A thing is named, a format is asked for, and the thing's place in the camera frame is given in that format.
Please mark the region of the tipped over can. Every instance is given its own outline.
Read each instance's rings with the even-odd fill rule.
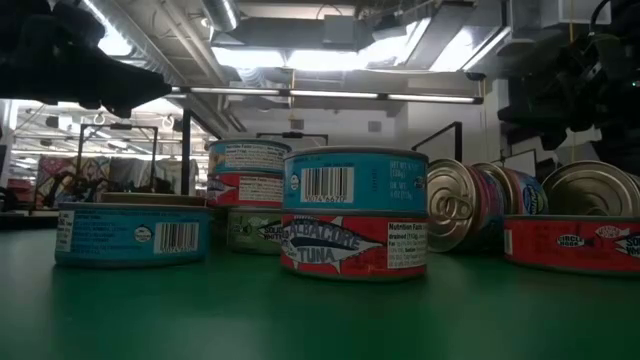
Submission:
[[[640,216],[638,177],[597,161],[581,161],[553,172],[542,184],[557,215]]]

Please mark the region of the ceiling pipe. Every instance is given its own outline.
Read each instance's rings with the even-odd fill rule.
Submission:
[[[173,21],[173,18],[171,17],[171,15],[169,15],[169,12],[167,11],[167,9],[165,9],[165,7],[162,5],[162,2],[160,0],[156,0],[155,5],[156,5],[156,10],[158,11],[158,14],[160,14],[160,16],[164,18],[164,21],[169,26],[169,29],[178,38],[182,46],[184,46],[184,48],[187,49],[189,54],[193,57],[193,59],[196,61],[196,63],[200,67],[200,69],[202,69],[202,71],[207,75],[207,77],[213,80],[213,82],[216,82],[216,80],[220,81],[220,79],[218,78],[218,75],[215,73],[213,68],[209,66],[209,64],[203,59],[202,55],[193,47],[191,42],[189,42],[186,36],[182,33],[182,30],[178,28],[178,25],[175,23],[175,21]]]
[[[167,59],[156,44],[149,39],[149,36],[147,36],[116,0],[95,1],[93,4],[120,33],[126,34],[127,41],[139,52],[144,54],[148,61],[147,70],[162,73],[165,81],[171,84],[184,84],[187,82],[178,69]],[[198,121],[201,121],[201,124],[207,128],[208,132],[217,134],[229,131],[229,125],[216,117],[215,111],[211,109],[208,103],[202,100],[201,97],[192,95],[186,100],[175,102],[182,107],[191,108],[197,114],[201,114],[202,116],[196,118],[199,119]],[[215,124],[210,124],[210,121],[203,119],[203,117],[213,120]]]
[[[202,5],[216,31],[229,32],[240,24],[240,10],[233,0],[203,0]]]
[[[187,33],[187,35],[189,35],[191,41],[200,51],[200,54],[202,54],[209,66],[216,73],[216,77],[212,79],[213,83],[216,85],[226,84],[226,79],[224,79],[223,75],[224,70],[213,55],[213,51],[211,51],[211,47],[209,46],[209,41],[207,40],[205,45],[205,43],[200,40],[200,34],[198,34],[198,32],[193,28],[191,22],[189,22],[183,11],[178,6],[176,6],[174,0],[164,0],[164,6],[166,6],[167,10],[169,10],[169,13],[171,13],[171,15],[173,15],[175,19],[178,20],[180,27]]]

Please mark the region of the metal can lid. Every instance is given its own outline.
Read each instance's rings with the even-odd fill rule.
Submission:
[[[552,214],[640,216],[640,190],[629,174],[598,161],[554,171],[542,184]]]
[[[467,236],[478,193],[469,170],[455,160],[436,160],[427,176],[429,249],[445,252]]]
[[[282,209],[279,207],[255,207],[255,206],[232,206],[227,208],[229,213],[269,213],[269,214],[282,214]]]
[[[304,156],[310,154],[334,154],[334,153],[374,153],[374,154],[388,154],[396,156],[413,157],[425,162],[429,162],[429,157],[425,154],[417,151],[395,149],[390,147],[375,147],[375,146],[323,146],[311,149],[305,149],[300,151],[294,151],[287,154],[284,159],[290,159],[296,156]]]
[[[216,140],[216,141],[212,141],[209,143],[209,145],[216,145],[216,144],[265,144],[265,145],[274,145],[274,146],[278,146],[278,147],[282,147],[287,149],[288,151],[291,151],[291,146],[285,144],[285,143],[281,143],[275,140],[267,140],[267,139],[226,139],[226,140]]]
[[[515,214],[518,213],[518,193],[516,188],[513,186],[511,181],[509,180],[509,176],[504,170],[494,164],[489,163],[478,163],[473,165],[476,169],[483,171],[502,185],[502,189],[505,194],[505,202],[504,202],[504,210],[507,214]]]
[[[104,193],[103,203],[109,204],[147,204],[147,205],[181,205],[205,206],[205,198],[172,194],[146,193]]]
[[[572,222],[598,222],[598,223],[639,223],[638,217],[621,216],[588,216],[588,215],[509,215],[508,220],[525,221],[572,221]]]

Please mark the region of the logo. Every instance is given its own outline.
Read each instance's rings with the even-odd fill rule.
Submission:
[[[544,198],[533,185],[527,185],[522,189],[524,210],[529,215],[540,214],[544,210]]]
[[[149,229],[144,225],[138,226],[133,231],[133,238],[136,239],[136,241],[138,242],[147,242],[151,240],[152,237],[153,237],[153,232],[151,231],[151,229]]]
[[[341,262],[369,249],[384,246],[342,226],[343,217],[331,222],[296,217],[282,229],[282,251],[299,264],[331,264],[340,273]]]
[[[616,241],[616,244],[619,246],[616,250],[640,259],[640,234],[627,235],[624,239]]]
[[[615,226],[605,225],[596,230],[596,234],[598,234],[601,238],[605,239],[615,239],[620,236],[629,235],[629,229],[619,229]]]
[[[217,176],[207,181],[207,198],[218,200],[218,198],[237,187],[224,183]]]
[[[291,175],[291,190],[293,191],[298,190],[299,185],[300,185],[300,179],[298,178],[298,175],[296,174]]]
[[[264,220],[264,224],[257,228],[258,234],[267,240],[276,244],[282,242],[282,222],[280,220],[267,222]]]
[[[580,247],[586,244],[586,241],[577,235],[562,235],[556,239],[556,242],[563,247]]]

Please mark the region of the tin can rim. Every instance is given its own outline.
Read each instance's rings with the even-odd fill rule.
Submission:
[[[155,203],[130,202],[135,200],[154,200]],[[156,194],[156,193],[119,193],[106,192],[102,194],[100,203],[106,204],[132,204],[132,205],[177,205],[177,206],[205,206],[206,199],[198,196],[176,195],[176,194]]]
[[[427,213],[399,212],[389,210],[331,210],[331,209],[282,209],[283,215],[318,215],[318,216],[357,216],[357,217],[384,217],[398,219],[424,219],[428,220]]]
[[[251,175],[251,176],[255,176],[255,175],[262,175],[265,177],[283,177],[283,173],[282,171],[280,172],[264,172],[264,171],[224,171],[224,172],[214,172],[214,173],[209,173],[207,174],[207,177],[209,176],[218,176],[218,175],[238,175],[238,176],[242,176],[242,175]]]
[[[126,203],[80,203],[80,202],[66,202],[60,203],[60,210],[74,210],[74,208],[86,208],[86,209],[138,209],[138,210],[180,210],[180,211],[201,211],[201,212],[213,212],[212,209],[206,206],[189,206],[189,205],[156,205],[156,204],[126,204]]]
[[[440,166],[440,164],[449,164],[449,165],[454,165],[456,167],[456,169],[458,170],[462,170],[464,171],[463,174],[461,174],[461,177],[463,178],[463,181],[465,182],[465,186],[467,187],[468,191],[470,192],[471,196],[470,199],[473,199],[473,214],[471,215],[471,217],[469,219],[466,220],[444,220],[443,223],[439,222],[439,220],[434,220],[433,224],[435,228],[436,226],[445,226],[445,229],[450,229],[448,230],[448,232],[443,233],[443,232],[433,232],[429,231],[429,235],[431,238],[433,237],[437,237],[437,238],[442,238],[442,237],[446,237],[448,238],[448,240],[446,241],[446,246],[438,246],[438,245],[434,245],[435,242],[431,242],[429,244],[429,249],[430,251],[434,251],[434,252],[447,252],[447,251],[451,251],[453,249],[455,249],[456,247],[460,246],[460,244],[462,244],[465,239],[468,238],[469,234],[474,230],[475,224],[478,222],[477,220],[477,212],[478,212],[478,208],[480,207],[480,193],[479,190],[477,188],[477,184],[475,179],[473,178],[473,176],[471,175],[470,169],[467,168],[465,165],[463,165],[461,162],[453,160],[453,159],[439,159],[436,160],[434,162],[432,162],[430,164],[430,169],[429,169],[429,174],[427,176],[427,188],[429,187],[429,178],[432,176],[432,174],[436,174],[436,170],[437,167]],[[433,201],[433,197],[429,196],[429,203],[427,208],[431,209],[431,202]],[[455,230],[455,227],[460,226],[461,230],[460,233],[456,233],[455,236],[451,236],[452,231]]]
[[[507,215],[506,220],[529,221],[582,221],[582,222],[636,222],[640,223],[640,217],[632,216],[589,216],[589,215]]]
[[[285,143],[281,143],[281,142],[275,141],[275,140],[253,139],[253,138],[216,140],[216,141],[209,142],[209,146],[216,145],[216,144],[234,144],[234,143],[247,143],[247,142],[275,145],[275,146],[286,148],[289,151],[291,151],[291,146],[287,145]]]
[[[412,157],[425,162],[429,162],[429,157],[425,154],[417,151],[396,149],[392,147],[376,147],[376,146],[323,146],[305,150],[298,150],[285,155],[284,160],[311,154],[334,154],[334,153],[373,153],[373,154],[388,154]]]
[[[226,208],[229,213],[272,213],[278,214],[282,213],[282,208],[279,207],[257,207],[257,206],[230,206]]]
[[[553,180],[555,180],[555,178],[557,178],[558,175],[565,173],[567,170],[571,170],[575,167],[582,166],[582,165],[602,166],[604,168],[615,171],[617,174],[620,174],[621,176],[627,178],[631,183],[636,184],[635,180],[631,176],[629,176],[629,174],[627,174],[625,171],[618,168],[617,166],[613,166],[611,164],[607,164],[602,161],[584,160],[584,161],[576,161],[574,163],[571,163],[569,165],[565,165],[559,169],[556,169],[549,176],[547,176],[546,179],[544,179],[544,181],[542,182],[542,187],[545,188],[547,184],[552,184]]]
[[[498,165],[481,162],[472,165],[474,168],[488,173],[490,176],[493,176],[498,180],[498,183],[502,185],[505,190],[505,195],[507,196],[507,203],[509,205],[509,209],[505,209],[505,212],[508,213],[517,213],[519,209],[520,198],[517,195],[516,188],[513,184],[513,179],[507,174],[505,170],[511,170],[502,168]]]

